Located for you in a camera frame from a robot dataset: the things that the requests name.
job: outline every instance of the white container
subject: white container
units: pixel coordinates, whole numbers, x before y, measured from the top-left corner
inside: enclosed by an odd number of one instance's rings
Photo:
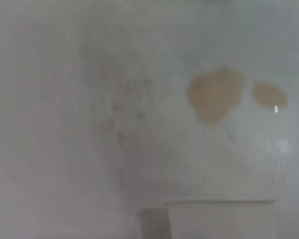
[[[276,239],[275,200],[166,202],[173,239]]]

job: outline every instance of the mold stain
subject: mold stain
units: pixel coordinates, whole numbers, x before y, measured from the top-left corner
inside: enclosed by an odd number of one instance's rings
[[[285,108],[288,105],[287,95],[279,86],[268,82],[256,82],[252,95],[259,105],[266,108]]]
[[[216,124],[239,104],[244,85],[240,71],[223,66],[196,77],[187,89],[187,97],[200,121]]]

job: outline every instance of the water stain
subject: water stain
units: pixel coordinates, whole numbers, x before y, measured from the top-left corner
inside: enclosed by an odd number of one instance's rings
[[[279,86],[268,82],[256,82],[252,91],[253,97],[258,104],[267,108],[285,108],[288,99]]]
[[[187,97],[202,122],[215,124],[239,104],[244,85],[241,72],[223,66],[195,78]]]

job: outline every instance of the brown stain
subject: brown stain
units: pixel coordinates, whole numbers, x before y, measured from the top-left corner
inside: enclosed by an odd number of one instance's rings
[[[288,105],[286,94],[279,86],[268,82],[256,82],[252,94],[258,104],[267,108],[285,108]]]
[[[244,85],[240,71],[223,66],[195,78],[187,97],[202,122],[215,124],[239,104]]]

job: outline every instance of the wall surface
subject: wall surface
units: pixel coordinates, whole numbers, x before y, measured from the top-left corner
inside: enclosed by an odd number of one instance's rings
[[[246,85],[208,126],[186,89],[224,64]],[[0,239],[138,238],[186,195],[277,197],[299,239],[299,0],[0,0]]]

